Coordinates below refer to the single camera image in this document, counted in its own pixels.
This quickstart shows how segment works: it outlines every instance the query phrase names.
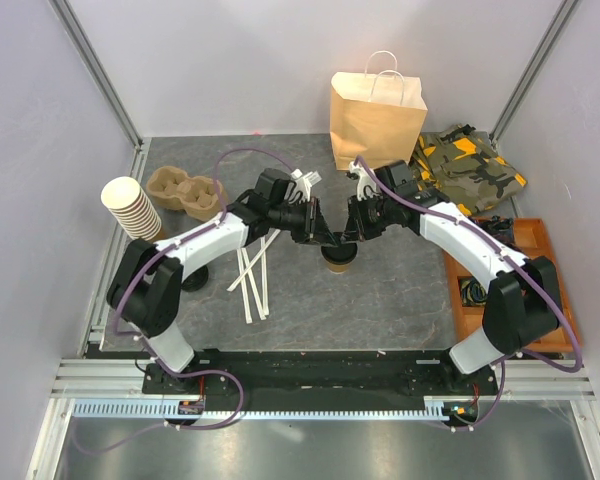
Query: wall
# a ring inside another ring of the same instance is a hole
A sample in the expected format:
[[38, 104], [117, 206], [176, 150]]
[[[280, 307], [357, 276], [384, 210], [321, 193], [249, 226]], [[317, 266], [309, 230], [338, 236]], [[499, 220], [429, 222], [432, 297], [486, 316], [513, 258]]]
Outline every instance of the wall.
[[549, 229], [600, 400], [600, 0], [581, 2], [501, 150], [529, 179], [523, 213]]
[[133, 151], [46, 0], [0, 1], [0, 479], [24, 478]]
[[71, 0], [145, 136], [327, 132], [331, 76], [383, 49], [422, 78], [426, 130], [491, 129], [559, 3]]

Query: paper bag handle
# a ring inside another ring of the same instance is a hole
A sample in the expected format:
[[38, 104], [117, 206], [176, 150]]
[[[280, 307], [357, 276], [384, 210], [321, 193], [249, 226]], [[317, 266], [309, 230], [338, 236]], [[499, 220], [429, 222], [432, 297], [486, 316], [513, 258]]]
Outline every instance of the paper bag handle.
[[396, 56], [393, 53], [391, 53], [389, 50], [378, 50], [377, 52], [373, 52], [371, 55], [369, 55], [369, 58], [367, 59], [367, 64], [364, 66], [365, 78], [367, 76], [367, 70], [369, 70], [369, 62], [371, 61], [371, 59], [373, 57], [375, 57], [379, 53], [386, 53], [387, 55], [391, 55], [393, 57], [393, 71], [398, 70], [398, 59], [396, 58]]
[[376, 75], [376, 78], [373, 79], [373, 85], [371, 86], [371, 92], [369, 93], [369, 99], [367, 100], [367, 102], [371, 101], [373, 91], [376, 89], [376, 82], [378, 81], [378, 78], [380, 78], [380, 75], [382, 75], [383, 73], [393, 73], [394, 76], [398, 75], [402, 80], [402, 95], [400, 95], [400, 105], [402, 105], [402, 101], [404, 100], [404, 77], [400, 72], [396, 72], [395, 70], [383, 70], [378, 75]]

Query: camouflage bag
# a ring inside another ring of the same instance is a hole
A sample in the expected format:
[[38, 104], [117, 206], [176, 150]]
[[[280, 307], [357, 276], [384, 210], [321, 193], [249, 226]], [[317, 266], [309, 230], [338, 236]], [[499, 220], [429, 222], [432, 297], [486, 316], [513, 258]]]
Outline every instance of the camouflage bag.
[[469, 125], [420, 135], [409, 165], [421, 189], [436, 187], [465, 215], [493, 208], [527, 183]]

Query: brown paper bag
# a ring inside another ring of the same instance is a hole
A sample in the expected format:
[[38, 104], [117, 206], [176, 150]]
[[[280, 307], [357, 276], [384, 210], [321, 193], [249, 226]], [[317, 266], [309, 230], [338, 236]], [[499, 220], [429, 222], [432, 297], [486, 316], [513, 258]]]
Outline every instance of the brown paper bag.
[[366, 68], [365, 73], [336, 73], [330, 124], [336, 168], [347, 170], [357, 155], [371, 168], [409, 161], [426, 116], [417, 77], [403, 77], [395, 69], [377, 75]]

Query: orange tray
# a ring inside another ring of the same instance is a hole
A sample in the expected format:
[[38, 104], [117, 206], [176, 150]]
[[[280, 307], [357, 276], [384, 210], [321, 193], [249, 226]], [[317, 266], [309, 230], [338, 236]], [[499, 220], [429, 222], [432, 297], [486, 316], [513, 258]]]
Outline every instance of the orange tray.
[[[551, 243], [549, 243], [549, 236], [547, 230], [544, 228], [544, 223], [539, 218], [517, 218], [513, 224], [513, 235], [515, 243], [525, 255], [530, 258], [536, 258], [544, 255], [550, 259], [556, 269], [558, 264], [556, 262]], [[456, 262], [453, 257], [445, 252], [444, 264], [447, 269], [447, 278], [449, 280], [449, 291], [451, 294], [451, 308], [453, 310], [453, 320], [456, 326], [456, 335], [458, 340], [463, 340], [471, 335], [482, 325], [482, 317], [484, 315], [483, 307], [465, 307], [462, 305], [462, 297], [460, 295], [460, 282], [466, 278], [470, 278], [471, 274], [469, 271]], [[564, 288], [564, 282], [558, 270], [558, 283], [560, 284], [560, 298], [562, 300], [562, 310], [569, 321], [569, 324], [573, 328], [576, 334], [576, 338], [580, 345], [580, 333], [573, 317], [573, 311], [571, 310], [571, 304], [567, 297], [566, 290]], [[529, 345], [531, 350], [536, 352], [560, 352], [566, 353], [573, 351], [573, 347], [569, 342], [566, 332], [562, 327], [557, 330], [545, 335], [537, 342]]]

